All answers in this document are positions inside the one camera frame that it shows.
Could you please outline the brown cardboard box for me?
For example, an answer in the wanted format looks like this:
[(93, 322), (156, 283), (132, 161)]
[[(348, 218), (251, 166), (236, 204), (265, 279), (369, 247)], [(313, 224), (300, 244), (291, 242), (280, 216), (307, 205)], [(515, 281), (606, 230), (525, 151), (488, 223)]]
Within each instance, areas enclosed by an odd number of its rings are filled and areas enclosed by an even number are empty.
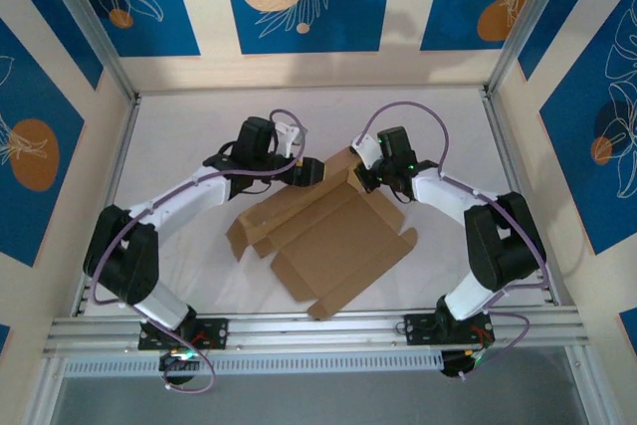
[(386, 196), (365, 193), (344, 149), (311, 187), (286, 186), (241, 213), (226, 233), (235, 258), (253, 248), (313, 319), (329, 319), (416, 246), (418, 233)]

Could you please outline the black controller board green light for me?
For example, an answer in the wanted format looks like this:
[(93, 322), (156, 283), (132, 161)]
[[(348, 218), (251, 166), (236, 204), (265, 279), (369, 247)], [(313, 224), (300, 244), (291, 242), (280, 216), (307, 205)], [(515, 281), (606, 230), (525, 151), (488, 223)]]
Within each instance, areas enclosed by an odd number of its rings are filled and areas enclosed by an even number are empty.
[(190, 349), (171, 349), (160, 356), (158, 370), (166, 386), (182, 386), (194, 378), (199, 360)]
[(484, 348), (443, 350), (441, 352), (443, 360), (441, 373), (449, 378), (458, 378), (466, 381), (483, 358), (485, 352)]

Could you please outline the wide aluminium base rail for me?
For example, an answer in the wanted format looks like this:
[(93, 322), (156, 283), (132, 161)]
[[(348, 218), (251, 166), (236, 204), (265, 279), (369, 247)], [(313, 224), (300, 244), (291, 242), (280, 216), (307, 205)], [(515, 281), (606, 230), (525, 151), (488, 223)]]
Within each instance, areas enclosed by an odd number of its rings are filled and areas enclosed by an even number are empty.
[[(345, 312), (328, 320), (302, 313), (226, 314), (229, 338), (226, 352), (286, 353), (384, 351), (407, 347), (396, 325), (403, 311)], [(590, 340), (576, 307), (547, 306), (496, 308), (490, 312), (495, 347), (513, 342), (530, 329), (520, 346), (584, 346)], [(134, 317), (54, 319), (43, 346), (46, 357), (91, 354), (137, 354), (140, 321)]]

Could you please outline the aluminium frame post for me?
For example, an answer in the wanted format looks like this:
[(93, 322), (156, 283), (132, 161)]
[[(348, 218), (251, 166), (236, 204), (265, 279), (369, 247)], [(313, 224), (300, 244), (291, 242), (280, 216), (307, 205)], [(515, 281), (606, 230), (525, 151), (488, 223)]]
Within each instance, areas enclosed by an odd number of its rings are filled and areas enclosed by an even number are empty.
[(513, 25), (487, 82), (484, 85), (485, 97), (491, 99), (502, 86), (509, 70), (517, 61), (522, 49), (533, 32), (549, 0), (527, 0)]
[(119, 60), (101, 20), (89, 0), (62, 0), (102, 65), (110, 73), (115, 85), (133, 105), (138, 92)]

